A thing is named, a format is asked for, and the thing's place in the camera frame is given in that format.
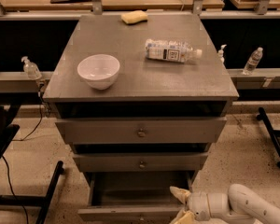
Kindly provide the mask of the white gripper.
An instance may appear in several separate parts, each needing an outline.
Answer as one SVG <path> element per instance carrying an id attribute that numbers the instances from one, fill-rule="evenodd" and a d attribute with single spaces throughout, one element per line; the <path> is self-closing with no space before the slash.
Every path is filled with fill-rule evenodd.
<path id="1" fill-rule="evenodd" d="M 195 224 L 195 218 L 198 221 L 208 221 L 211 218 L 225 220 L 230 212 L 225 193 L 194 192 L 190 195 L 189 190 L 175 186 L 171 186 L 169 190 L 182 204 L 188 202 L 190 210 L 180 210 L 169 224 Z"/>

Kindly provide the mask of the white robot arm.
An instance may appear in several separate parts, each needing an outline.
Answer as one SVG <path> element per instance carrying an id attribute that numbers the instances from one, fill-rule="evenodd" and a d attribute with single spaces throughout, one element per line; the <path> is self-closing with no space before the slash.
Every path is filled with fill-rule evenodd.
<path id="1" fill-rule="evenodd" d="M 280 224 L 280 209 L 241 184 L 230 185 L 227 193 L 190 192 L 171 186 L 170 192 L 183 204 L 170 224 L 197 224 L 211 218 L 227 224 Z"/>

